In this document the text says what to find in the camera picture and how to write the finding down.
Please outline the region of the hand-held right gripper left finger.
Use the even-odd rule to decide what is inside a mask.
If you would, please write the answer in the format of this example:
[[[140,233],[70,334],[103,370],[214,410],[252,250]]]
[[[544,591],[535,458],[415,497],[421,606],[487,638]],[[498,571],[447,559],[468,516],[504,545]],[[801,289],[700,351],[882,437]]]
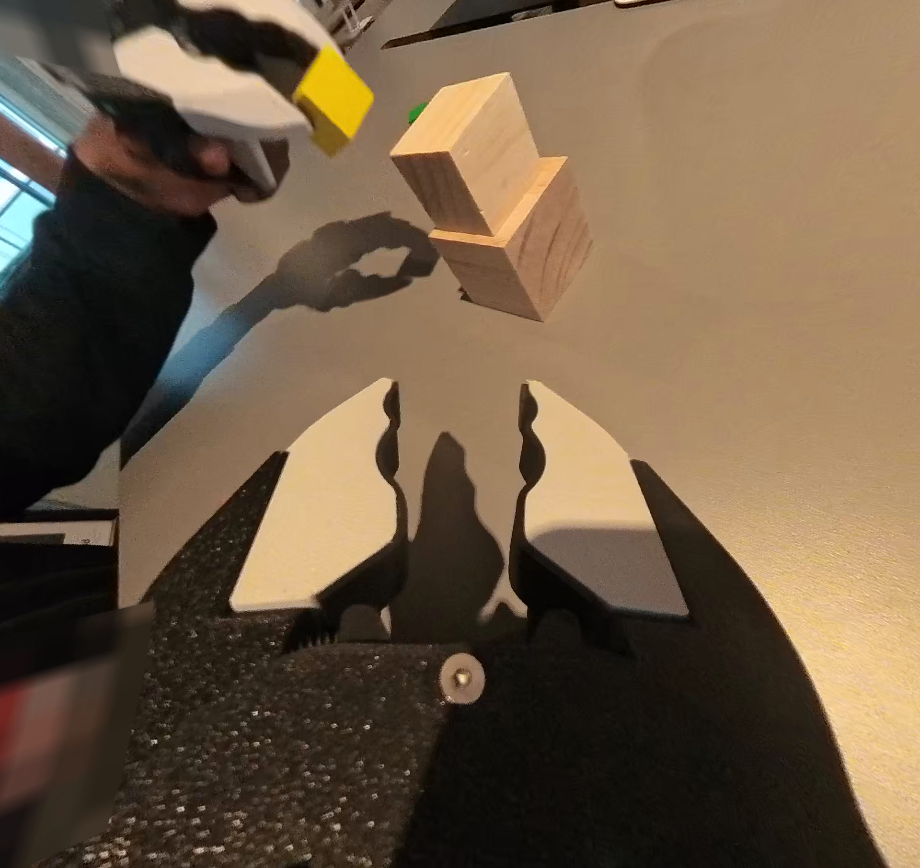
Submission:
[[[236,613],[383,608],[406,578],[399,390],[377,379],[286,450],[229,606]]]

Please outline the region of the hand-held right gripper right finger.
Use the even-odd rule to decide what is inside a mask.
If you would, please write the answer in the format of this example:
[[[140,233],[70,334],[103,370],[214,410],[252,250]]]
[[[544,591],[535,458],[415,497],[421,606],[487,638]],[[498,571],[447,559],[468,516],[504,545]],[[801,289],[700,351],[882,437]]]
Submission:
[[[687,620],[687,601],[627,450],[535,379],[521,386],[519,431],[519,546],[603,609]]]

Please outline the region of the small yellow cube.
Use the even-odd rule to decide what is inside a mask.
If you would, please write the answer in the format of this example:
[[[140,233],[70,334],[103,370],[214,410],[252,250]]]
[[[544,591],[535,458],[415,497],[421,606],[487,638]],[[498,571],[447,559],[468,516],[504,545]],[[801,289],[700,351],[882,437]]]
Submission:
[[[315,145],[336,156],[355,138],[374,104],[374,93],[335,46],[320,48],[292,94],[313,128]]]

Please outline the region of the medium wooden cube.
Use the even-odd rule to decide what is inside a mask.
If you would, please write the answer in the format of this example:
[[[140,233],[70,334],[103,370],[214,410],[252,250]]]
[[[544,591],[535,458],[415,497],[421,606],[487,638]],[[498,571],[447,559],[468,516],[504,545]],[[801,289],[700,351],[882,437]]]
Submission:
[[[541,161],[508,72],[444,86],[390,158],[437,229],[491,236]]]

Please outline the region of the large wooden cube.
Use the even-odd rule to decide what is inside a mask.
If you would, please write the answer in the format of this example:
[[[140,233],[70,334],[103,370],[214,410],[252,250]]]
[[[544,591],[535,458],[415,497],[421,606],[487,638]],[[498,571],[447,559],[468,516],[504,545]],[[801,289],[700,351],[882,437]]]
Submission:
[[[546,321],[592,250],[566,156],[540,160],[497,234],[434,229],[429,237],[469,301],[537,322]]]

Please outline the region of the person's left forearm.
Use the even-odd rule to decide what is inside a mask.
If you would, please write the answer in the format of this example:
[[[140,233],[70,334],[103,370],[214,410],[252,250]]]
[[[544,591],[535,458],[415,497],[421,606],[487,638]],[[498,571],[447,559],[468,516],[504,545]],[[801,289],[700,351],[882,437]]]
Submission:
[[[52,208],[2,285],[1,508],[82,480],[126,431],[193,294],[213,216],[157,213],[69,153]]]

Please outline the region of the person's left hand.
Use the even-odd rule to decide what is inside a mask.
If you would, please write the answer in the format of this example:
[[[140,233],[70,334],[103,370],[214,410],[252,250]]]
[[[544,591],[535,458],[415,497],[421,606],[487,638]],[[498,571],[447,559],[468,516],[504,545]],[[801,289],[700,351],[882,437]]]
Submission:
[[[203,177],[172,170],[155,157],[145,140],[121,131],[103,114],[90,117],[71,150],[88,172],[156,212],[198,217],[234,195],[227,178],[229,148],[220,140],[193,137],[190,141],[191,158]]]

